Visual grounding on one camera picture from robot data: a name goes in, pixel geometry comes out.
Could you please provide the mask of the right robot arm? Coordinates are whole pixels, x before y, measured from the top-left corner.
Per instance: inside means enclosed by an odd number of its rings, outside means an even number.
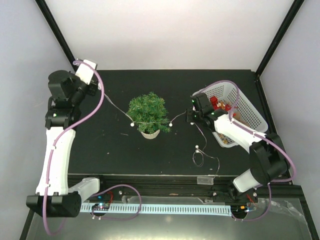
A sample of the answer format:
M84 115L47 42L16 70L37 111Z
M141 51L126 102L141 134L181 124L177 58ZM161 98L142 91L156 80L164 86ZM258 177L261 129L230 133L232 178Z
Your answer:
M186 111L186 122L200 123L212 133L230 138L249 154L249 169L237 176L227 189L230 200L238 202L253 188L279 182L278 177L294 167L277 134L253 130L233 118L230 111L215 109L203 92L190 99L193 107Z

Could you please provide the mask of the white perforated plastic basket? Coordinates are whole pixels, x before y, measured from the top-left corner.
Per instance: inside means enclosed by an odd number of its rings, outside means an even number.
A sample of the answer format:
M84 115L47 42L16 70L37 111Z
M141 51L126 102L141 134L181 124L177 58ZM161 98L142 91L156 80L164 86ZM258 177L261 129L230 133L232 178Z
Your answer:
M233 112L239 122L258 132L264 133L268 130L268 124L263 116L244 93L240 89L237 89L230 81L217 81L194 92L193 95L199 93L205 93L209 99L215 96L218 99L218 106L221 103L223 103L224 106L235 104Z

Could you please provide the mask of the small green christmas tree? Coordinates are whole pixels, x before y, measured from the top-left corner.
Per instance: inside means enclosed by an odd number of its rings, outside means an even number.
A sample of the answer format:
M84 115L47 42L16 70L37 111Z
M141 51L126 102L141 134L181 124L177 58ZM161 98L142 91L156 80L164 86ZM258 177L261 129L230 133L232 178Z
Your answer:
M171 131L167 114L165 100L154 92L134 97L127 111L137 130L147 140L155 139L160 132Z

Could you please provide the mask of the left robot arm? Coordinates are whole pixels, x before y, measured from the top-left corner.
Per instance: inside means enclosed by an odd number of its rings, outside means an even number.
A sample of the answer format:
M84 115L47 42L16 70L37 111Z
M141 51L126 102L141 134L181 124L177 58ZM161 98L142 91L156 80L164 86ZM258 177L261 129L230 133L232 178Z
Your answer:
M74 123L80 119L79 106L85 96L97 92L98 81L93 76L92 70L81 69L76 73L57 70L48 76L51 96L45 115L45 159L35 194L26 198L26 206L41 217L75 218L90 195L97 200L107 195L107 186L95 177L68 186L70 153L76 136Z

